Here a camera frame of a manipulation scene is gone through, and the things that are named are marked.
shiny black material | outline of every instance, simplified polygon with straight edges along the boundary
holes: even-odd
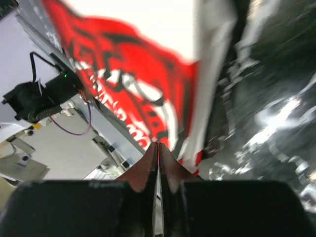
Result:
[[[285,183],[202,181],[152,143],[116,181],[22,184],[0,216],[0,237],[153,237],[158,167],[165,237],[316,236]]]
[[[316,1],[252,0],[243,17],[219,81],[231,133],[200,176],[286,182],[316,226]]]

white wall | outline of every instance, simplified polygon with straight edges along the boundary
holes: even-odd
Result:
[[[74,115],[60,115],[57,122],[74,133],[82,133],[87,123]],[[106,156],[92,142],[95,133],[91,130],[84,136],[73,136],[54,124],[34,130],[34,135],[21,137],[35,148],[32,159],[50,168],[44,179],[82,179],[100,164]]]
[[[0,101],[2,96],[17,84],[32,80],[29,56],[31,51],[48,58],[24,32],[15,19],[15,14],[16,12],[12,12],[0,21]],[[53,68],[37,58],[35,64],[38,78],[41,78],[42,82],[57,75]]]

black cable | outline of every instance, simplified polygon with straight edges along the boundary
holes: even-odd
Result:
[[[15,148],[15,146],[14,146],[12,143],[10,143],[10,145],[11,145],[11,147],[12,147],[12,149],[13,149],[13,152],[12,152],[11,154],[7,155],[7,156],[1,157],[0,159],[10,158],[10,157],[12,157],[12,156],[14,156],[14,155],[16,154],[16,148]]]
[[[47,61],[46,59],[44,59],[42,56],[40,56],[36,52],[31,52],[30,53],[30,60],[31,60],[31,65],[32,65],[32,73],[33,73],[33,80],[32,80],[32,82],[33,83],[36,81],[36,68],[35,68],[34,55],[37,56],[42,61],[44,61],[45,63],[47,63],[48,65],[50,65],[51,67],[56,68],[59,71],[59,73],[62,72],[61,68],[58,65],[52,64],[51,62]]]

purple wire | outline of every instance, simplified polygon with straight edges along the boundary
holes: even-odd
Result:
[[[51,116],[49,116],[49,118],[52,120],[52,122],[54,124],[56,124],[57,127],[59,127],[61,130],[71,134],[71,135],[75,135],[75,136],[82,136],[82,135],[86,135],[88,133],[88,131],[90,130],[91,128],[91,120],[92,120],[92,117],[91,117],[91,108],[90,108],[90,104],[87,103],[88,105],[88,113],[89,113],[89,121],[88,121],[88,128],[86,129],[86,131],[84,133],[73,133],[73,132],[70,132],[66,129],[64,129],[61,125],[59,125]]]

